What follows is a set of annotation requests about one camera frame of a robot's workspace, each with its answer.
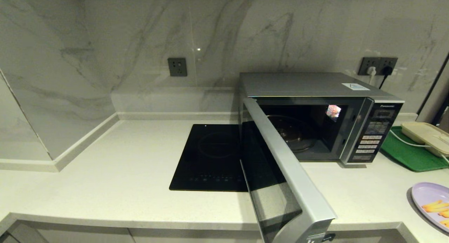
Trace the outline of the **lilac plastic plate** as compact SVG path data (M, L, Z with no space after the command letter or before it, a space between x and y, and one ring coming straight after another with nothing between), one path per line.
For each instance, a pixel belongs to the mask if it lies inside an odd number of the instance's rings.
M417 209L423 216L425 216L426 219L428 219L428 221L444 232L449 233L449 228L446 228L440 224L440 221L446 220L447 218L439 216L438 212L426 212L422 208L423 205L438 200L442 200L442 203L449 203L449 188L440 184L421 182L412 187L411 197Z

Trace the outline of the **silver microwave oven body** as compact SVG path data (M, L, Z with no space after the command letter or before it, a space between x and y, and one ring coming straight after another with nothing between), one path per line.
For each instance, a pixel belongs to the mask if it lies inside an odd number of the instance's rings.
M357 83L355 91L342 83ZM253 98L268 115L284 115L316 131L316 144L294 153L299 161L372 163L404 100L342 73L241 73L241 103Z

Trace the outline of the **green plastic tray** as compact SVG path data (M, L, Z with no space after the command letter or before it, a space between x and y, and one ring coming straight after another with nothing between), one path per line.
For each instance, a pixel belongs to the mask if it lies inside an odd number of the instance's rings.
M388 159L418 173L449 168L449 163L440 156L433 155L424 147L413 147L405 144L394 134L408 143L417 144L402 133L402 127L392 127L381 146L381 153Z

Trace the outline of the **white paper sheet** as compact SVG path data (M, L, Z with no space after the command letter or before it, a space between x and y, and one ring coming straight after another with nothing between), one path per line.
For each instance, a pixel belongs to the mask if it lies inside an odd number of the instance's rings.
M342 83L342 85L351 90L355 90L355 91L369 91L370 90L369 88L366 88L365 86L362 86L357 83Z

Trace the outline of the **black induction cooktop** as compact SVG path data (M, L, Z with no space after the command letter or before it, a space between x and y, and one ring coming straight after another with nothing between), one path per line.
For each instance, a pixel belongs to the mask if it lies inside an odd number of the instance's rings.
M169 189L246 193L241 157L237 124L194 124Z

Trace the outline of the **grey single wall outlet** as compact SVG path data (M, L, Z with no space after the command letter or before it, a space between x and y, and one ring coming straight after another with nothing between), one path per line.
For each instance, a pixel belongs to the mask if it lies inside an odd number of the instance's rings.
M187 77L186 58L168 58L167 64L170 77Z

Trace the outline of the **black glass microwave door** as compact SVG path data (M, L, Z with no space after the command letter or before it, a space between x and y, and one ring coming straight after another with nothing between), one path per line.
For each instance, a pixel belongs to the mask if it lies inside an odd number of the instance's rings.
M255 99L243 99L240 119L240 163L263 243L335 243L334 210Z

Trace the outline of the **grey double wall outlet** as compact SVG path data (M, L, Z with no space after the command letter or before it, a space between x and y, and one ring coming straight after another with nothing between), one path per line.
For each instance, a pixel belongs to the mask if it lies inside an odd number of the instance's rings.
M375 67L376 75L391 75L398 61L397 57L364 57L358 70L358 75L369 75L368 69Z

